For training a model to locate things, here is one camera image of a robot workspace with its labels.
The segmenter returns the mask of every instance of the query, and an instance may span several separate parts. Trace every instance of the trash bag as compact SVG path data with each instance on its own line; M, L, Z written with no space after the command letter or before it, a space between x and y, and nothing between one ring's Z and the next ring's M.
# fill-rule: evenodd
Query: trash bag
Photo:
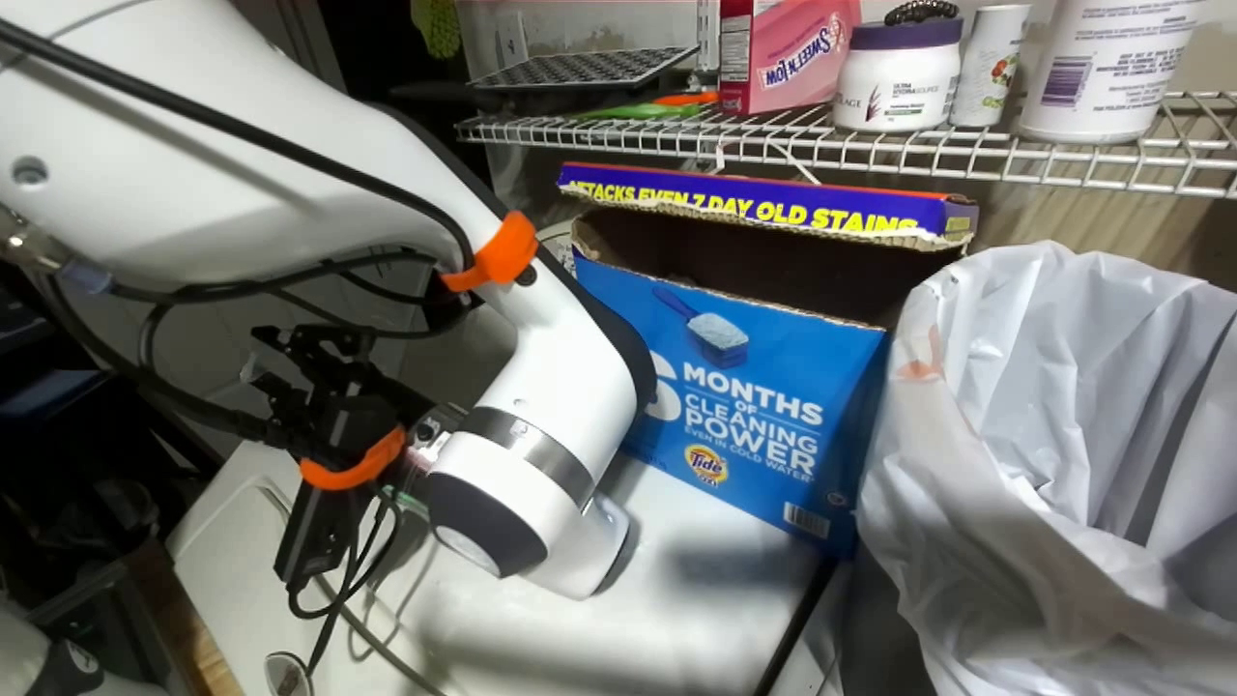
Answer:
M911 289L857 532L934 694L1237 694L1235 319L1054 243Z

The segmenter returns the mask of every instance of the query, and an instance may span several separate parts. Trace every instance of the table surface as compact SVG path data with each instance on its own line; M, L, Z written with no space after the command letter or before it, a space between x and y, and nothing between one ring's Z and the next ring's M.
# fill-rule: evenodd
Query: table surface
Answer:
M245 694L266 694L266 655L310 655L317 640L317 624L286 614L272 574L294 486L286 452L240 444L172 537ZM317 690L755 694L819 569L817 550L639 459L618 459L606 490L634 516L639 544L602 596L578 605L494 582L427 542L352 605Z

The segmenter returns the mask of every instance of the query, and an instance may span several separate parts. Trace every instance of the wire shelf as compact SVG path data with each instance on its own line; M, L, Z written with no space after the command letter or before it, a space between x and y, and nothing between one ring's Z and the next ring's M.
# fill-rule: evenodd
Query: wire shelf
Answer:
M757 119L706 113L682 119L472 118L462 123L464 145L1175 199L1237 199L1235 132L1237 93L1173 93L1146 140L1110 147L963 129L869 136L834 129L828 107Z

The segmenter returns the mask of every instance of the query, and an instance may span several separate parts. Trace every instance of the orange clip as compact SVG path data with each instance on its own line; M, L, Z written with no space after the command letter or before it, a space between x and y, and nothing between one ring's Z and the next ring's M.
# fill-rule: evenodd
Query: orange clip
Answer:
M404 428L389 428L343 472L334 472L317 459L301 459L301 479L317 490L356 490L365 483L377 483L406 452L406 444L410 436Z
M442 281L453 293L467 293L474 287L511 287L539 254L539 227L527 212L508 212L503 227L494 231L494 239L474 252L474 265L456 272L456 275L442 275Z

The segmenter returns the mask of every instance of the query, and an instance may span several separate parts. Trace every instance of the robotic arm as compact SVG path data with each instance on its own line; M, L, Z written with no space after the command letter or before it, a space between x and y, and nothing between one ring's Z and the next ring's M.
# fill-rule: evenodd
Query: robotic arm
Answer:
M594 483L650 383L645 350L518 212L234 3L0 0L0 207L30 222L18 243L161 289L389 243L433 254L518 337L474 410L423 440L436 537L567 596L610 574L625 520Z

